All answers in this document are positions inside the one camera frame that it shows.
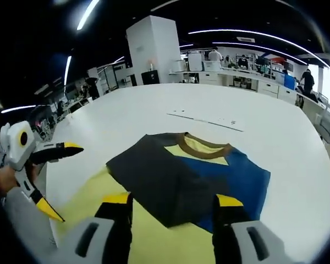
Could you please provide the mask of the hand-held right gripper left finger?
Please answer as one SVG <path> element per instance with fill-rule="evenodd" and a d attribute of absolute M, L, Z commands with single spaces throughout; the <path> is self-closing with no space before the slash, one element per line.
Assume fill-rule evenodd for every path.
<path fill-rule="evenodd" d="M 107 195 L 94 217 L 74 227 L 45 263 L 128 263 L 133 196 Z"/>

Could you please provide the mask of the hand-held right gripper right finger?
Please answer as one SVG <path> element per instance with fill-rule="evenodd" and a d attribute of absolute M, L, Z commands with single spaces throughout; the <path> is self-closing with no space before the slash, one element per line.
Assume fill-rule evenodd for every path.
<path fill-rule="evenodd" d="M 233 197 L 215 195 L 212 223 L 215 263 L 292 263 L 282 240 L 261 221 L 250 220 Z"/>

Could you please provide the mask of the person's left hand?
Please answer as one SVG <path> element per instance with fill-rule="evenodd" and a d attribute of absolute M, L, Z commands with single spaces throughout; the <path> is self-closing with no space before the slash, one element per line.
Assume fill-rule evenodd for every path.
<path fill-rule="evenodd" d="M 25 165 L 27 170 L 27 177 L 34 182 L 39 173 L 39 166 L 28 162 Z M 6 196 L 6 194 L 14 187 L 17 187 L 17 181 L 15 178 L 15 170 L 9 165 L 0 168 L 0 195 Z"/>

